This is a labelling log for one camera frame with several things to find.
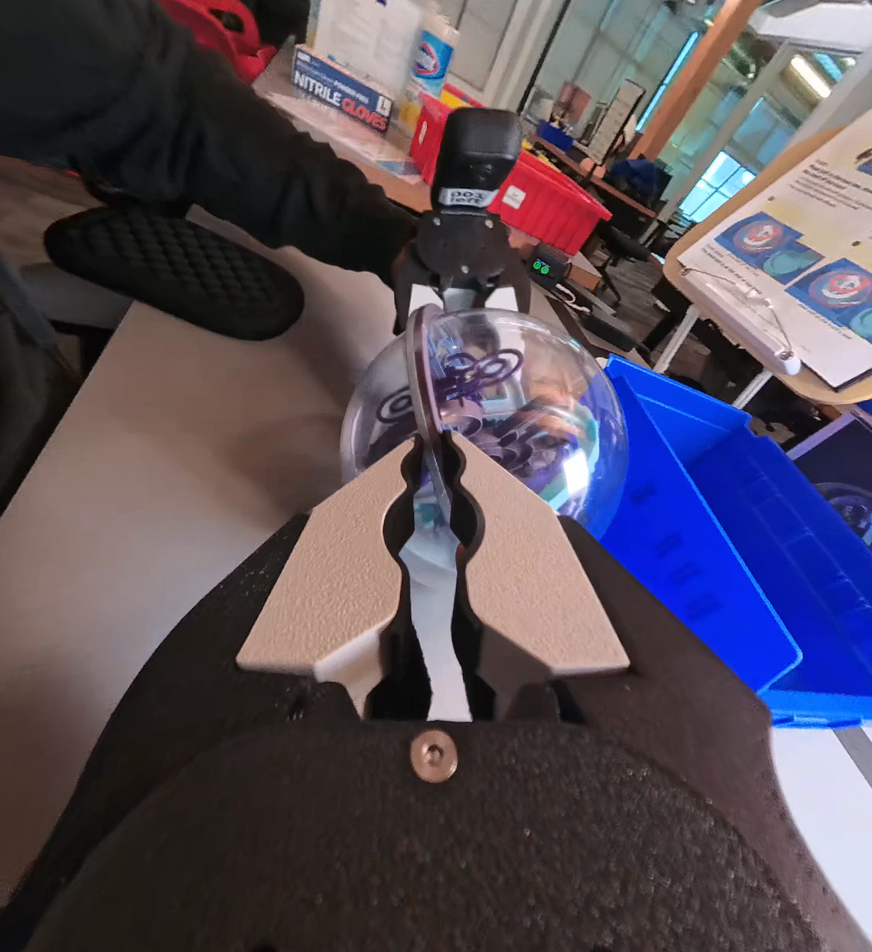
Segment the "red handled basket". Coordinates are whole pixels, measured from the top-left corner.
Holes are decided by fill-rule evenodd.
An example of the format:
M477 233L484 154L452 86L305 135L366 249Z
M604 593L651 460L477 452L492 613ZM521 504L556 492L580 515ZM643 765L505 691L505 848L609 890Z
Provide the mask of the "red handled basket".
M266 44L249 8L239 1L159 1L199 46L221 55L247 85L254 84L277 54Z

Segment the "blue plastic bin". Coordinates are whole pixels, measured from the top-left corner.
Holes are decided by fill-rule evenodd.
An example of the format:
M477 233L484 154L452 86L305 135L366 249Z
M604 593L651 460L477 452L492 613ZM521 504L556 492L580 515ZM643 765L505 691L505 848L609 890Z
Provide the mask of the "blue plastic bin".
M627 432L611 522L584 527L771 711L872 723L872 553L749 415L613 355Z

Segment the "red plastic bin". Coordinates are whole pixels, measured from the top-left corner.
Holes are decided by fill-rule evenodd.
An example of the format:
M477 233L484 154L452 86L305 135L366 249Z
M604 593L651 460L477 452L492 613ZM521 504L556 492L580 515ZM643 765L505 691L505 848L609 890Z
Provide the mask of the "red plastic bin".
M409 156L428 185L433 183L445 121L451 112L424 110L413 132ZM578 253L597 225L611 218L599 200L527 150L520 154L489 210L510 228L568 255Z

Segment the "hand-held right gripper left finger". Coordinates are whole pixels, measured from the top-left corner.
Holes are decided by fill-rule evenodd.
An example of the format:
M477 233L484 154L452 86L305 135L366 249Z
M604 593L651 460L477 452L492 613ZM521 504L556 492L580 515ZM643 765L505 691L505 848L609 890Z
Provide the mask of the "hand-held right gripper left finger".
M416 439L316 506L237 653L241 670L346 689L358 715L389 673L385 632L404 600Z

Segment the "white wipes canister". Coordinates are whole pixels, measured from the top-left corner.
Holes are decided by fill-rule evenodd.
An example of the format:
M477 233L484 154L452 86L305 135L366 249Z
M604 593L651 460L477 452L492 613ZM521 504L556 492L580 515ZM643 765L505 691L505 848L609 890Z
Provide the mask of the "white wipes canister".
M459 31L446 18L426 18L409 72L409 85L415 92L440 99L458 38Z

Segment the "person's left forearm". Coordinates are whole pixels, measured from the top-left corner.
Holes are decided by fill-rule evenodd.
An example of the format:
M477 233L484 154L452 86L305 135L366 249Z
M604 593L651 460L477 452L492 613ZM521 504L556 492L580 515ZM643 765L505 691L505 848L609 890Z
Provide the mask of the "person's left forearm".
M415 231L156 2L0 2L0 156L148 203L187 199L269 247L388 285Z

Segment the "blue glove box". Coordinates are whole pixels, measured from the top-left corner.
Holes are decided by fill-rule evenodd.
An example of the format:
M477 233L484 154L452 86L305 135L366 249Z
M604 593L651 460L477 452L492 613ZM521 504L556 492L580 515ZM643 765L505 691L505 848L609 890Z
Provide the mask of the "blue glove box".
M384 136L389 131L393 97L303 44L293 49L291 86L375 134Z

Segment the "printed instruction sheet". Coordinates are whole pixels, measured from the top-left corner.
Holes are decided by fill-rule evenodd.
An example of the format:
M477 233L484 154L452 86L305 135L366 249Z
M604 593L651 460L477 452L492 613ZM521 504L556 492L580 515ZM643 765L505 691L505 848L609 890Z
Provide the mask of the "printed instruction sheet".
M872 109L695 251L831 387L871 374Z

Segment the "white cardboard box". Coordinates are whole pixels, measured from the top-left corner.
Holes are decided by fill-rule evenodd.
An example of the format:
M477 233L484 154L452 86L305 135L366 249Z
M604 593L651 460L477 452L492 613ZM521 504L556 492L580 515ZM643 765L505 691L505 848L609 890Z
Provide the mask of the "white cardboard box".
M382 86L402 86L424 8L413 1L321 1L315 52Z

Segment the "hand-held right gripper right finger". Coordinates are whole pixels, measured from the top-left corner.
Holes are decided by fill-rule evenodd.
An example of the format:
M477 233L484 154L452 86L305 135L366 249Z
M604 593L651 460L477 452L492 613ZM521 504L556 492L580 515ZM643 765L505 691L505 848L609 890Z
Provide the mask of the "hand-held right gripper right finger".
M458 539L451 622L472 717L532 685L628 671L630 659L556 512L466 437L443 435Z

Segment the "small white text board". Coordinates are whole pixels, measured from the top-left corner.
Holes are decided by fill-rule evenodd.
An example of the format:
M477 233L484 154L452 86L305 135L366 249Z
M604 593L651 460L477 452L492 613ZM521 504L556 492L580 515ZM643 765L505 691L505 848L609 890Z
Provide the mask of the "small white text board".
M644 87L633 80L622 81L589 141L588 154L596 166L604 165L616 149L625 127L644 98L644 93Z

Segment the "wooden support post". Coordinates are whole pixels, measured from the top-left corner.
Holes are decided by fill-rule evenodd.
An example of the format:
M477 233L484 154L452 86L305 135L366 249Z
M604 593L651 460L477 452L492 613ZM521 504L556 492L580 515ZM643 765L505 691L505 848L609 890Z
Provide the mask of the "wooden support post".
M631 158L644 157L653 161L659 157L760 6L761 1L724 3L673 83L669 84L664 99L633 147Z

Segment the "dark blue cardboard box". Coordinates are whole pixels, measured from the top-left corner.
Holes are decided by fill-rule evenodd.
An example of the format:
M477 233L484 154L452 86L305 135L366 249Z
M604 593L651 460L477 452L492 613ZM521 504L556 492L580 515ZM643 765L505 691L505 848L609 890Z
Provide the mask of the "dark blue cardboard box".
M872 417L847 413L787 456L872 552Z

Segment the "clear maze ball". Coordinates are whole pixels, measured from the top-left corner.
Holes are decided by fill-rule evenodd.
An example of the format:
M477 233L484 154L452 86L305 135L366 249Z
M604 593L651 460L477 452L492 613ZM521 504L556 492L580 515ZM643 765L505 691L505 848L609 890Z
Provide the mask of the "clear maze ball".
M606 369L561 327L499 308L427 316L435 416L601 541L614 521L628 470L623 410ZM418 430L406 332L361 376L340 437L349 482ZM435 589L455 569L451 536L430 473L414 497L415 528L401 558L410 579Z

